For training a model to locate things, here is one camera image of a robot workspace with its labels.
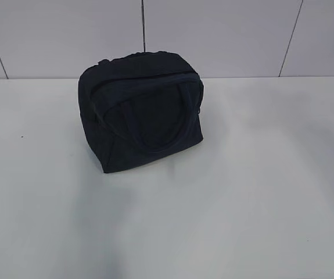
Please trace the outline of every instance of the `bag strap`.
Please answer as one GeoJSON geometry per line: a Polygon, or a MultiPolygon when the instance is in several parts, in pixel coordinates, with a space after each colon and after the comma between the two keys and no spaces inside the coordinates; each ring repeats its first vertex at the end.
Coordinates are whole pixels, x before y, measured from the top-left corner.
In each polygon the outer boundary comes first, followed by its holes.
{"type": "Polygon", "coordinates": [[[197,111],[194,110],[190,92],[188,89],[187,84],[179,84],[179,91],[185,106],[185,120],[181,126],[181,129],[177,133],[176,137],[172,139],[170,142],[166,143],[163,146],[158,148],[151,148],[145,145],[144,141],[142,140],[141,133],[139,132],[138,123],[133,113],[131,104],[129,101],[121,103],[121,110],[125,116],[125,121],[127,123],[128,131],[131,134],[133,141],[136,143],[137,147],[147,153],[160,153],[164,152],[182,142],[188,135],[189,132],[195,123],[197,111]]]}

